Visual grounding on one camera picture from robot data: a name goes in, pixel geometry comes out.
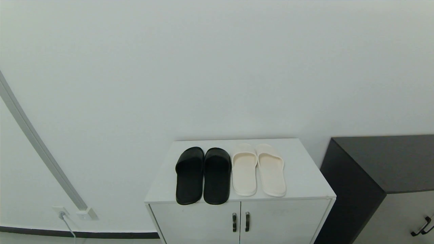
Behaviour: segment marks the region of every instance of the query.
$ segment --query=black slipper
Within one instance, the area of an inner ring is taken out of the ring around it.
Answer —
[[[176,163],[176,202],[188,205],[202,197],[204,152],[199,147],[185,150]]]
[[[209,204],[222,204],[229,198],[230,189],[229,154],[221,148],[211,148],[204,162],[204,200]]]

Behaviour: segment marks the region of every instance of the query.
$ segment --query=dark gray cabinet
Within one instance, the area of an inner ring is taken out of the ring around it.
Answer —
[[[434,244],[434,135],[332,138],[321,172],[337,199],[315,244]]]

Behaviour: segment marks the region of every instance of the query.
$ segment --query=metal handle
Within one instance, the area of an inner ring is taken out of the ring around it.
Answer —
[[[422,228],[422,230],[421,230],[421,234],[422,235],[426,235],[426,234],[428,234],[433,228],[434,228],[434,225],[433,226],[431,226],[431,228],[428,230],[428,231],[425,231],[425,228],[428,226],[428,224],[429,223],[427,223],[423,228]]]
[[[232,213],[232,232],[237,231],[237,214]]]
[[[432,229],[433,229],[433,227],[431,227],[431,229],[430,230],[428,230],[428,231],[424,231],[424,229],[431,223],[431,218],[430,217],[425,217],[425,220],[427,221],[427,223],[419,230],[419,232],[418,233],[415,233],[414,231],[412,231],[411,232],[411,235],[412,236],[417,236],[417,235],[419,235],[420,233],[422,233],[422,235],[425,235],[425,234],[428,234],[428,232],[430,232]]]
[[[250,230],[250,213],[246,212],[246,232]]]

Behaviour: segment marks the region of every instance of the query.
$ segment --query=white cable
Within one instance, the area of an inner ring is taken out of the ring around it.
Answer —
[[[74,236],[74,244],[77,244],[77,242],[76,242],[76,234],[74,234],[74,232],[71,230],[71,228],[69,228],[69,225],[68,225],[68,223],[66,222],[66,220],[65,220],[65,218],[64,218],[63,216],[65,216],[65,212],[61,211],[61,212],[59,213],[59,218],[60,218],[61,220],[63,220],[63,222],[65,222],[65,224],[66,224],[66,226],[68,227],[69,231],[70,231],[71,234]]]

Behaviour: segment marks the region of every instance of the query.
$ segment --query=pair of slippers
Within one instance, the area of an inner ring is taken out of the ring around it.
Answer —
[[[211,148],[204,155],[200,147],[185,150],[176,163],[176,202],[188,205],[202,197],[209,204],[222,204],[229,198],[229,154],[221,148]]]
[[[283,197],[286,194],[283,159],[268,144],[259,144],[253,148],[250,144],[242,143],[233,149],[232,181],[235,192],[240,196],[256,193],[256,165],[264,192],[273,197]]]

